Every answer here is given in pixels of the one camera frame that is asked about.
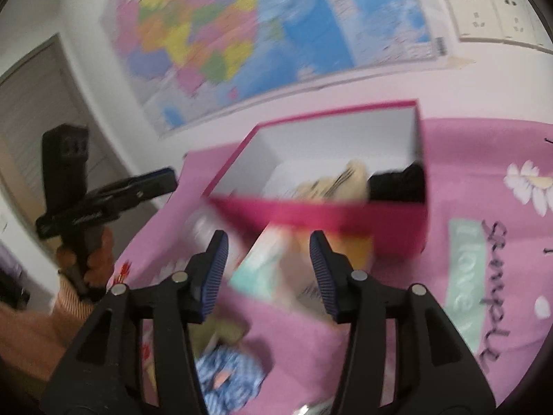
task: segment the white flower print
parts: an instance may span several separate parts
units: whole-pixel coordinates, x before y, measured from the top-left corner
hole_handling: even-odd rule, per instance
[[[545,296],[541,295],[536,299],[534,312],[540,320],[546,320],[551,317],[551,305]]]
[[[542,217],[545,217],[547,207],[553,211],[553,177],[540,176],[539,168],[534,167],[532,161],[527,160],[520,171],[511,164],[503,182],[522,204],[532,199],[536,212]]]

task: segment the wall outlet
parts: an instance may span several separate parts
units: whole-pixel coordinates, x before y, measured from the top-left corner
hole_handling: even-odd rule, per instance
[[[491,0],[447,0],[459,39],[503,42]]]
[[[548,53],[553,53],[553,41],[551,41],[551,37],[547,34],[540,17],[537,16],[536,11],[531,5],[528,5],[528,11],[530,12],[530,20],[532,20],[537,47]]]
[[[536,45],[526,0],[492,0],[503,31],[504,40],[515,44]]]

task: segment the colorful map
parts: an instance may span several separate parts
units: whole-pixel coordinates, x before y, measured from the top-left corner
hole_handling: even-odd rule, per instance
[[[102,23],[159,134],[330,73],[435,57],[417,0],[109,0]]]

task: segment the white wall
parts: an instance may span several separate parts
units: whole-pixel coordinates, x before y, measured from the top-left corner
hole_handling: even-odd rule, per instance
[[[552,120],[552,55],[511,45],[459,44],[457,54],[475,61],[462,70],[397,74],[287,96],[158,140],[98,24],[104,2],[62,0],[64,46],[98,122],[134,173],[165,165],[179,169],[188,150],[240,140],[260,121],[345,104],[418,98],[424,117]]]
[[[8,0],[0,12],[0,76],[59,31],[60,0]],[[57,292],[57,269],[13,212],[0,188],[0,216],[7,222],[0,239],[23,265],[31,281]]]

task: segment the door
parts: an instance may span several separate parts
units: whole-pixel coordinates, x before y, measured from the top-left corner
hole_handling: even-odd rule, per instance
[[[31,231],[45,210],[41,137],[62,123],[90,129],[90,190],[128,176],[94,123],[69,72],[59,39],[53,37],[0,79],[0,176],[13,206]],[[145,203],[110,224],[116,257],[155,212],[151,203]],[[58,245],[59,240],[54,240],[46,247],[54,251]]]

